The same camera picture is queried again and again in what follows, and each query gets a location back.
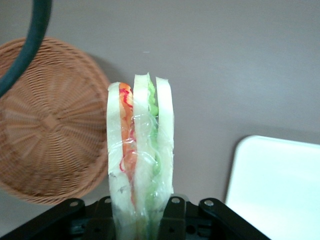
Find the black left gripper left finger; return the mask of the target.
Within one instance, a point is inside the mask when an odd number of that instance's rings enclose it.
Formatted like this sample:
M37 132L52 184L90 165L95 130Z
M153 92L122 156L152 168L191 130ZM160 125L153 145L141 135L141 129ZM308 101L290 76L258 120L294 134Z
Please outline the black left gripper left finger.
M70 198L1 237L2 240L114 240L111 198L86 205Z

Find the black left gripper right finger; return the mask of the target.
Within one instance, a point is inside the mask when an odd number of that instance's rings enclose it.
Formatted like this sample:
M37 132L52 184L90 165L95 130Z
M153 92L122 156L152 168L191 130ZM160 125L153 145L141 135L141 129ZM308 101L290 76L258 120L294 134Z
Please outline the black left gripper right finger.
M269 238L216 198L197 205L172 196L158 230L160 240L268 240Z

